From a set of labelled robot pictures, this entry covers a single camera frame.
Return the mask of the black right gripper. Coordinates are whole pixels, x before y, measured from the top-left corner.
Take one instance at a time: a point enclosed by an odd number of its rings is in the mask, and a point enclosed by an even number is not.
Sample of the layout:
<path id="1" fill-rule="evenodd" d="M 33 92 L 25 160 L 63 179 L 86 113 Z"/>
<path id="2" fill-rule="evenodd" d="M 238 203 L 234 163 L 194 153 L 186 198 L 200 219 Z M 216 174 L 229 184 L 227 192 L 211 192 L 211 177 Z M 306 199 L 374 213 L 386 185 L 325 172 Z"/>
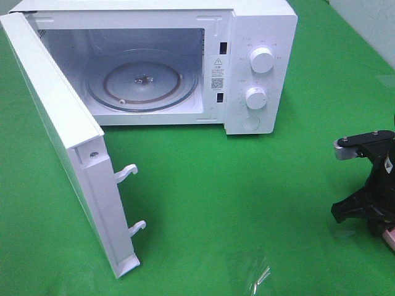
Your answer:
<path id="1" fill-rule="evenodd" d="M 343 137 L 335 140 L 333 147 L 338 160 L 367 157 L 373 165 L 363 191 L 332 205 L 331 214 L 336 222 L 365 219 L 374 237 L 394 230 L 394 131 Z"/>

